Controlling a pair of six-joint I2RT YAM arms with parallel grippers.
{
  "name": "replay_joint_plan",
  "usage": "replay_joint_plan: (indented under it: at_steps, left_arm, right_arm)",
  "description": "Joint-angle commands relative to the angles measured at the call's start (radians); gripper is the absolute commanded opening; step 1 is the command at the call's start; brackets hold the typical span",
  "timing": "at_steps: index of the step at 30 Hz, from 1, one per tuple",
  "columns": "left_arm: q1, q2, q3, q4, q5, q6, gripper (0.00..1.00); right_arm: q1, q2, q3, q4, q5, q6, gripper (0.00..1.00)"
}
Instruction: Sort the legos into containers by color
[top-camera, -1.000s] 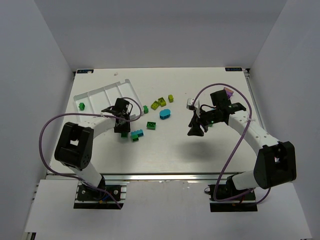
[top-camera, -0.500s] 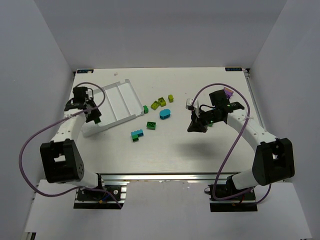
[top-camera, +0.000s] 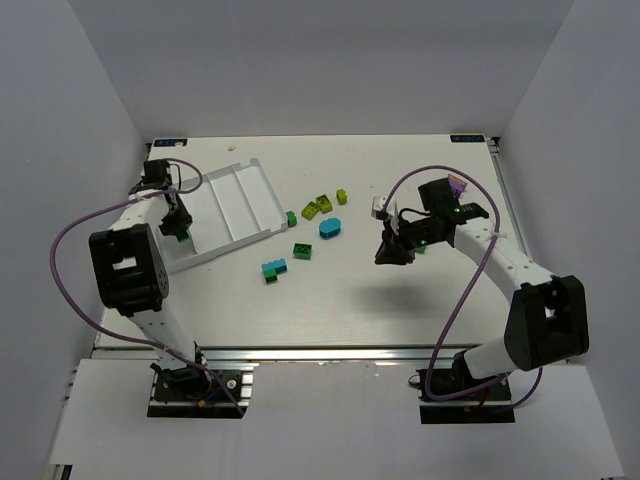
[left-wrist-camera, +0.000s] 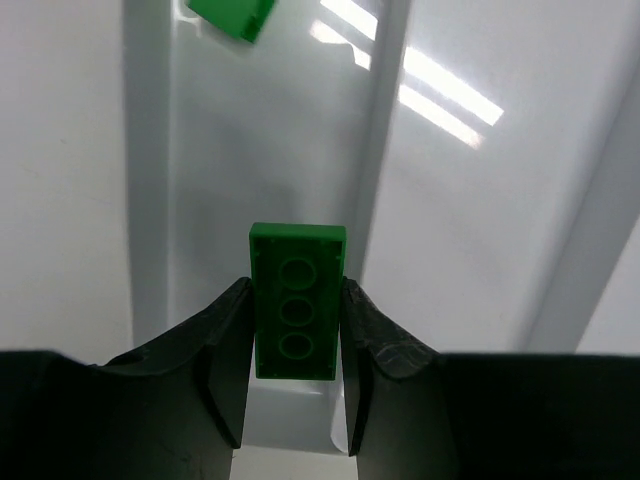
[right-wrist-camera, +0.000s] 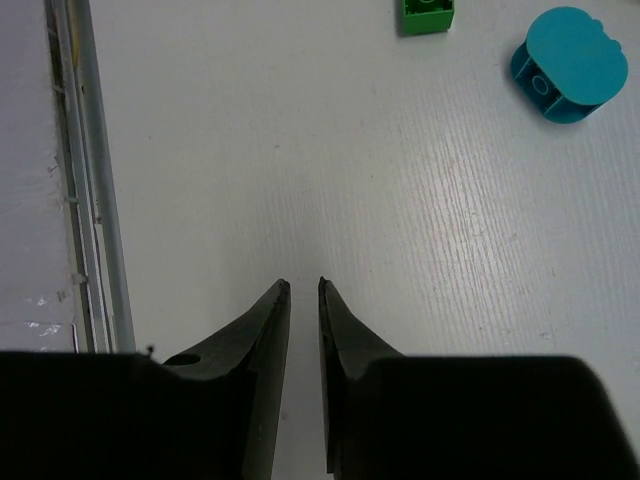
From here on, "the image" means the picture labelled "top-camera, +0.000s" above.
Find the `green square lego brick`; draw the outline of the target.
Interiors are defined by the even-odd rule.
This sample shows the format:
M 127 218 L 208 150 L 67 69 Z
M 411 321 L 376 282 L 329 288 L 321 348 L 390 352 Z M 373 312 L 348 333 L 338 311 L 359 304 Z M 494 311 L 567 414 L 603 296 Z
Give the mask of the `green square lego brick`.
M 175 234 L 175 237 L 178 242 L 186 241 L 190 238 L 189 232 L 187 230 L 180 230 Z

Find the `blue rounded lego brick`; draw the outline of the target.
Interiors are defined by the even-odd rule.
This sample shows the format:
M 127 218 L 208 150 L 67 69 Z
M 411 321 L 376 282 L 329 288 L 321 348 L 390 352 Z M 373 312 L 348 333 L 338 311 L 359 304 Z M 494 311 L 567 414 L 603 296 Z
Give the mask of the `blue rounded lego brick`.
M 341 233 L 342 222 L 339 218 L 328 218 L 320 222 L 318 229 L 322 239 L 330 239 Z

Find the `purple lego brick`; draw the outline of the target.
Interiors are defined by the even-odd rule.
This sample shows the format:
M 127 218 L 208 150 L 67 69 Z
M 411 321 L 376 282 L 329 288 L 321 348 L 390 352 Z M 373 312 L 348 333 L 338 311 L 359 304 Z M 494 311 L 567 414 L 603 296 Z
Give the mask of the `purple lego brick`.
M 454 174 L 449 174 L 447 179 L 453 197 L 459 199 L 461 195 L 466 191 L 468 183 Z

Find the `green small lego brick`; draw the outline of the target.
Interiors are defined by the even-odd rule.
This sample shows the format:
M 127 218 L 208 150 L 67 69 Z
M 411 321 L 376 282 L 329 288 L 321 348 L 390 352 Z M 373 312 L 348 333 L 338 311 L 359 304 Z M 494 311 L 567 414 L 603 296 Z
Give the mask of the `green small lego brick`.
M 310 260 L 312 257 L 312 245 L 295 243 L 293 246 L 293 256 L 296 259 Z

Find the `teal lego brick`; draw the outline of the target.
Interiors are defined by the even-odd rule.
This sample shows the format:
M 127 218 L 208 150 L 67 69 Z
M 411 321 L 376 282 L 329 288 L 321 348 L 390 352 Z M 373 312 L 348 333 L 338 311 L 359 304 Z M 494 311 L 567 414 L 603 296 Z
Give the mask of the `teal lego brick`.
M 263 272 L 274 270 L 277 274 L 281 274 L 288 271 L 288 265 L 284 258 L 264 263 L 261 265 L 261 268 Z

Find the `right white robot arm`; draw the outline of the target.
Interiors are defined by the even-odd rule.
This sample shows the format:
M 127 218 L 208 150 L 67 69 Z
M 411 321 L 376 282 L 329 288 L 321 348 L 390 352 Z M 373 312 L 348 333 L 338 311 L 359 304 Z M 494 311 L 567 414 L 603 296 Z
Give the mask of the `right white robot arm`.
M 498 230 L 497 213 L 462 204 L 446 179 L 420 186 L 423 211 L 415 221 L 387 197 L 372 201 L 383 224 L 377 265 L 411 264 L 419 248 L 446 243 L 476 264 L 470 282 L 486 275 L 509 303 L 504 333 L 455 355 L 450 368 L 429 365 L 422 395 L 443 402 L 484 392 L 514 371 L 542 367 L 590 347 L 586 293 L 575 276 L 558 276 L 530 259 Z

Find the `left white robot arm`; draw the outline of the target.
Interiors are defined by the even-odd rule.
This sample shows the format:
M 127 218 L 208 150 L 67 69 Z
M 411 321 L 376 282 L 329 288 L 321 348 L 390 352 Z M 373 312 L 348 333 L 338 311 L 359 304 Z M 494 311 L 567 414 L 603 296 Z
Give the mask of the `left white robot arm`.
M 89 237 L 97 287 L 104 306 L 117 311 L 152 344 L 152 365 L 173 393 L 199 400 L 211 389 L 206 360 L 177 320 L 168 302 L 169 273 L 160 251 L 163 240 L 189 238 L 193 219 L 175 188 L 173 159 L 147 161 L 131 188 L 132 204 L 104 231 Z

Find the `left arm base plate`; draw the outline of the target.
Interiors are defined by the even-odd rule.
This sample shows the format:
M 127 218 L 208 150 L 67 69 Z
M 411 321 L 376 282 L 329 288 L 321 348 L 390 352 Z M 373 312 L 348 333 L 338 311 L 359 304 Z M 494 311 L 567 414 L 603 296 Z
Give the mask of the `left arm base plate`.
M 187 372 L 175 375 L 154 374 L 147 417 L 165 419 L 242 419 L 248 407 L 243 394 L 242 370 L 218 370 L 222 384 L 233 400 L 211 376 Z

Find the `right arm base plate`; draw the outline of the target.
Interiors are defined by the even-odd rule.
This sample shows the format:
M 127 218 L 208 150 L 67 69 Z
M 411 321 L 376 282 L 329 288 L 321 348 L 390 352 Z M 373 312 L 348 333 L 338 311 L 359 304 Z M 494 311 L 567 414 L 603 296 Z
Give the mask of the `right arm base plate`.
M 515 422 L 512 393 L 507 380 L 470 396 L 444 402 L 427 395 L 427 370 L 417 370 L 409 386 L 419 392 L 419 412 L 422 425 L 511 424 Z

